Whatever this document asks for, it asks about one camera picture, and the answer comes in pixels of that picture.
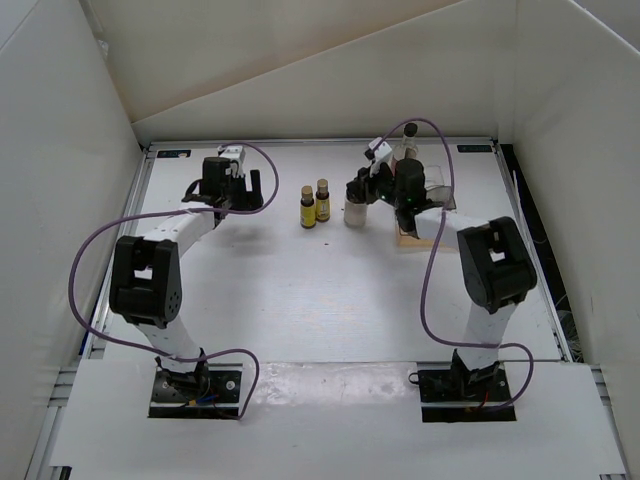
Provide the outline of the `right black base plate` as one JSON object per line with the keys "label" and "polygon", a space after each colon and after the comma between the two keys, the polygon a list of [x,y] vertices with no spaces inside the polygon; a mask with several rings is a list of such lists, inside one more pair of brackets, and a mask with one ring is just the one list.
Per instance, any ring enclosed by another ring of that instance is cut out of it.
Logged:
{"label": "right black base plate", "polygon": [[445,369],[421,369],[409,375],[418,387],[423,423],[515,422],[514,406],[506,372],[495,380],[468,391],[456,389]]}

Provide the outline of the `left small yellow label bottle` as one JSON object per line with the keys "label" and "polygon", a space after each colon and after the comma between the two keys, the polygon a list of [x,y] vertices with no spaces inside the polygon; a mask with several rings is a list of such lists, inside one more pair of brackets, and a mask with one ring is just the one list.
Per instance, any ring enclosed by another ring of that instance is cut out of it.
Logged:
{"label": "left small yellow label bottle", "polygon": [[316,224],[315,199],[310,185],[301,188],[300,224],[305,229],[313,228]]}

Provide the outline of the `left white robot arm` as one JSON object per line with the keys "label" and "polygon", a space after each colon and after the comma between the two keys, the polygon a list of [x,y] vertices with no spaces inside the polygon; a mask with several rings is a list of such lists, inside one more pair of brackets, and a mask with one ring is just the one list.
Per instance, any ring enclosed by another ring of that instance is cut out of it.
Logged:
{"label": "left white robot arm", "polygon": [[203,349],[180,319],[183,302],[181,256],[212,232],[227,210],[263,206],[260,172],[243,170],[244,148],[227,147],[203,160],[202,176],[186,190],[184,203],[219,208],[215,212],[172,215],[143,236],[122,236],[114,252],[109,305],[159,350],[160,367],[177,374],[175,388],[188,400],[206,395],[210,377],[200,368]]}

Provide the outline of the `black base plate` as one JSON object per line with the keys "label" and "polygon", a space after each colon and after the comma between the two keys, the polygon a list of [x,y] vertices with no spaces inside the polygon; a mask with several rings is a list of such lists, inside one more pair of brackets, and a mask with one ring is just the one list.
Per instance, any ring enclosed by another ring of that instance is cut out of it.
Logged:
{"label": "black base plate", "polygon": [[468,391],[456,389],[445,369],[421,369],[409,375],[418,387],[423,423],[515,422],[514,406],[506,372],[495,380]]}
{"label": "black base plate", "polygon": [[148,418],[232,420],[239,415],[241,369],[209,369],[209,381],[198,394],[183,395],[157,371],[148,406]]}

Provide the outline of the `tiered plastic condiment rack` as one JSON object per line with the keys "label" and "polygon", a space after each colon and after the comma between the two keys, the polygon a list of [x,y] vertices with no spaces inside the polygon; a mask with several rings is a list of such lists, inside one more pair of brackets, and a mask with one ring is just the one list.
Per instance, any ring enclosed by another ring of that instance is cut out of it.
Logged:
{"label": "tiered plastic condiment rack", "polygon": [[452,189],[444,183],[441,168],[437,165],[423,166],[426,206],[421,209],[394,207],[396,246],[399,248],[432,248],[440,228],[442,211],[456,208]]}

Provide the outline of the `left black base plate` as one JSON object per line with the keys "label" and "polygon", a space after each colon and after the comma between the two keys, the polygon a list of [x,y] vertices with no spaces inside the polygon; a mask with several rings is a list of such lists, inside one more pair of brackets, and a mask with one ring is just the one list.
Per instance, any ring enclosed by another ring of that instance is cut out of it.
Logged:
{"label": "left black base plate", "polygon": [[239,415],[241,369],[209,369],[209,381],[198,394],[183,395],[157,371],[148,406],[148,418],[232,420]]}

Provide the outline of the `white powder jar black lid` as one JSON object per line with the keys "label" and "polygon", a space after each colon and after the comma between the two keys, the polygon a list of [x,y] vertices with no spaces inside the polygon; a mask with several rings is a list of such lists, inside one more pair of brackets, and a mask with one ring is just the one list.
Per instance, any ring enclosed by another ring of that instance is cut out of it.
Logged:
{"label": "white powder jar black lid", "polygon": [[350,228],[362,228],[366,224],[368,206],[366,203],[356,203],[345,199],[344,223]]}

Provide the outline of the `small yellow label bottle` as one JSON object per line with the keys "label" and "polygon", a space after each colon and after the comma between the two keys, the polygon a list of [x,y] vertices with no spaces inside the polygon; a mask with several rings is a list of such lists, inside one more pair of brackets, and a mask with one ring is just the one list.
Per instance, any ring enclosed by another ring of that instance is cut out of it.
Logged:
{"label": "small yellow label bottle", "polygon": [[331,216],[331,203],[328,181],[321,178],[316,185],[316,220],[326,222]]}
{"label": "small yellow label bottle", "polygon": [[315,199],[310,185],[301,188],[300,224],[305,229],[313,228],[316,224]]}

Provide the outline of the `tall red label sauce bottle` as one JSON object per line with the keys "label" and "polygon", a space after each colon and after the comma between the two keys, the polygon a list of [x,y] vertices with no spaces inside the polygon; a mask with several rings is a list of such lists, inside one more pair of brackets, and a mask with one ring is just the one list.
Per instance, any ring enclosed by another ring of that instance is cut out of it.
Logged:
{"label": "tall red label sauce bottle", "polygon": [[416,144],[416,135],[418,126],[416,123],[409,122],[404,125],[403,136],[401,141],[394,147],[391,161],[391,170],[395,171],[399,161],[409,158],[416,159],[418,156],[418,147]]}

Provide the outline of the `right small yellow label bottle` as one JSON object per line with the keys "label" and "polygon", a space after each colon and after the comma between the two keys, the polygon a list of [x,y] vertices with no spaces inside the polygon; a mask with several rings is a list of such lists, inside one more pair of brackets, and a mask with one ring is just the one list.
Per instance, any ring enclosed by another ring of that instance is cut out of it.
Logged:
{"label": "right small yellow label bottle", "polygon": [[316,220],[326,222],[331,216],[331,203],[328,181],[321,178],[316,185]]}

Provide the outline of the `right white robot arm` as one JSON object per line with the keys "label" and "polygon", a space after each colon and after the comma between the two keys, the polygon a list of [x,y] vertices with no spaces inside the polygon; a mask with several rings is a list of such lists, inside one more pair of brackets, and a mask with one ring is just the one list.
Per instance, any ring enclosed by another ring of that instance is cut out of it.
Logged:
{"label": "right white robot arm", "polygon": [[470,400],[498,368],[498,352],[517,306],[537,284],[537,274],[510,217],[483,220],[454,211],[453,188],[428,186],[424,166],[415,159],[399,161],[392,169],[376,162],[358,170],[346,185],[346,199],[354,205],[382,201],[394,208],[400,229],[416,239],[432,238],[432,252],[440,244],[460,255],[463,283],[471,299],[469,318],[455,348],[449,387]]}

